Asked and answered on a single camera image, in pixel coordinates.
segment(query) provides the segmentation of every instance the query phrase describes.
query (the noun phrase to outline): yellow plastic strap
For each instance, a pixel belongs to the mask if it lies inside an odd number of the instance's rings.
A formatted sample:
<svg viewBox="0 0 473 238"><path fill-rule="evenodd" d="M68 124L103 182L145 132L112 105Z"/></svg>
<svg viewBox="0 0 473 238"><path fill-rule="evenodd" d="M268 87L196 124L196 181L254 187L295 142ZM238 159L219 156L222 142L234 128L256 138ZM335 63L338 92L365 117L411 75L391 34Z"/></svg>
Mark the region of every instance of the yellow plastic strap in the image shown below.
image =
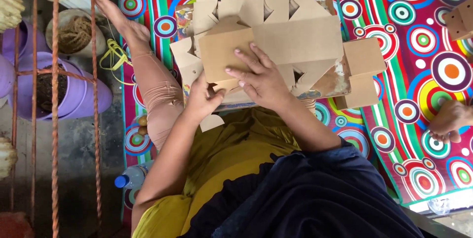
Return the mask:
<svg viewBox="0 0 473 238"><path fill-rule="evenodd" d="M114 78L124 84L124 85L135 85L135 83L125 83L123 81L121 81L120 79L118 79L115 74L113 73L113 71L116 71L118 68L120 68L120 66L122 66L125 62L131 66L132 65L132 62L128 60L128 56L126 55L125 51L123 51L123 49L118 45L118 43L113 40L113 39L108 39L107 40L107 45L108 45L108 51L105 53L105 55L100 59L100 61L98 62L98 65L100 66L100 68L104 69L104 70L110 70L112 71L112 75L114 76ZM120 59L118 60L117 63L115 63L115 65L113 64L113 61L114 61L114 58L113 58L113 55L116 55L118 56ZM106 67L103 67L102 66L102 61L110 55L110 68L106 68Z"/></svg>

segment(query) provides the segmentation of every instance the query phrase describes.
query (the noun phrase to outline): purple pot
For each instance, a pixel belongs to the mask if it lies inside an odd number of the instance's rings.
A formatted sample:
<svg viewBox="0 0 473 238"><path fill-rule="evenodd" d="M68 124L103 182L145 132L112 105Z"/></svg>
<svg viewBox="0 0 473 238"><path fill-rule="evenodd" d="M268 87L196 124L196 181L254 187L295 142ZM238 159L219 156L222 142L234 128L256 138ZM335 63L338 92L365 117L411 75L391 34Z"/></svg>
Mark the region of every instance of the purple pot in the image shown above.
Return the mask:
<svg viewBox="0 0 473 238"><path fill-rule="evenodd" d="M0 98L11 93L13 83L15 83L15 67L0 55Z"/></svg>
<svg viewBox="0 0 473 238"><path fill-rule="evenodd" d="M51 52L46 44L44 34L36 32L37 52ZM33 53L33 26L25 20L20 23L20 38L18 47L18 60ZM5 30L3 33L2 54L11 63L15 62L15 28Z"/></svg>
<svg viewBox="0 0 473 238"><path fill-rule="evenodd" d="M94 77L82 69L78 68L82 73L82 76L93 79ZM94 85L86 82L86 92L82 96L81 102L77 108L74 109L70 114L67 114L61 118L80 118L94 115ZM97 98L98 98L98 113L104 112L110 107L113 100L112 91L100 80L97 80Z"/></svg>
<svg viewBox="0 0 473 238"><path fill-rule="evenodd" d="M22 59L21 65L19 66L19 71L28 71L32 70L33 55L28 55ZM42 69L48 65L52 64L52 54L48 52L38 52L37 54L38 69ZM81 75L79 69L74 65L58 59L58 63L64 66L64 69L68 72ZM31 110L32 103L31 97L33 95L33 76L19 76L18 77L18 116L23 119L31 120ZM79 104L82 102L82 96L86 92L86 82L80 79L75 79L72 77L67 77L67 89L66 95L64 96L62 102L58 106L58 116L62 117L67 114L70 114L74 111ZM10 106L13 105L13 94L8 95L8 102ZM36 119L37 120L47 120L47 118L52 118L52 113L45 112L41 108L36 108Z"/></svg>

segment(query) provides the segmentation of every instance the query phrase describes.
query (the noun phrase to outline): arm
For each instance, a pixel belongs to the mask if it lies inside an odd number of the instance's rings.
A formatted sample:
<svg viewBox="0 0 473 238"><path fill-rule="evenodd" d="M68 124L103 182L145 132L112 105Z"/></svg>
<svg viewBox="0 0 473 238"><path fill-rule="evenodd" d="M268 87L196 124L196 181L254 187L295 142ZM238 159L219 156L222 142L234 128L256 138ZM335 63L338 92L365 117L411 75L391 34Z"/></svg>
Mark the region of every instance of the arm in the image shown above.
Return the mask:
<svg viewBox="0 0 473 238"><path fill-rule="evenodd" d="M258 105L274 110L292 130L302 150L321 151L339 148L340 138L319 121L284 84L276 65L254 43L251 50L258 56L255 60L240 50L235 54L246 63L252 73L227 68L226 72L239 79L246 94Z"/></svg>
<svg viewBox="0 0 473 238"><path fill-rule="evenodd" d="M221 90L209 98L207 87L202 72L192 84L187 106L174 123L135 200L132 234L142 215L156 200L182 193L195 131L199 123L220 105L225 94L225 90Z"/></svg>

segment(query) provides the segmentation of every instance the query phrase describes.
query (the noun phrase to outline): bare foot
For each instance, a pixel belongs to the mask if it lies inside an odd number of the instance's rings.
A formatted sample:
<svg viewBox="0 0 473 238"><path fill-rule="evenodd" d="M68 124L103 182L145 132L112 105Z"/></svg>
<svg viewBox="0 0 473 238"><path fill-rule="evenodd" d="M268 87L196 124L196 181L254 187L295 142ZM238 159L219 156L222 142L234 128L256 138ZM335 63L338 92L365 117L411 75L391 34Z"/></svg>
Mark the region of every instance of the bare foot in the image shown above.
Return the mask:
<svg viewBox="0 0 473 238"><path fill-rule="evenodd" d="M146 42L150 40L150 30L140 23L127 19L115 3L110 0L95 1L101 13L112 22L127 42L134 39Z"/></svg>
<svg viewBox="0 0 473 238"><path fill-rule="evenodd" d="M473 124L473 107L457 100L443 103L439 114L430 122L429 135L437 141L459 143L462 139L458 129Z"/></svg>

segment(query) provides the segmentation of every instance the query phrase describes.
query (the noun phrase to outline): person's hand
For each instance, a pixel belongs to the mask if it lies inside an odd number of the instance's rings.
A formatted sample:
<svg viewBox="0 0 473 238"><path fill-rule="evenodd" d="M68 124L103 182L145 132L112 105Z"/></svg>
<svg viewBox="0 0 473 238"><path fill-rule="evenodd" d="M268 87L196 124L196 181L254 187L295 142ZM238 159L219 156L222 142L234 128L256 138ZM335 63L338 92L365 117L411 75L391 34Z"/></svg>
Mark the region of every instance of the person's hand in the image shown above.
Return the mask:
<svg viewBox="0 0 473 238"><path fill-rule="evenodd" d="M205 79L205 72L202 71L199 77L192 83L189 99L183 115L189 120L199 124L207 115L213 113L222 103L225 90L218 90L215 94Z"/></svg>
<svg viewBox="0 0 473 238"><path fill-rule="evenodd" d="M254 43L250 43L250 48L259 60L239 49L235 50L235 55L250 67L252 73L231 67L226 68L225 71L240 80L239 84L245 93L259 106L275 112L286 109L287 104L295 97L287 89L281 73L268 55Z"/></svg>

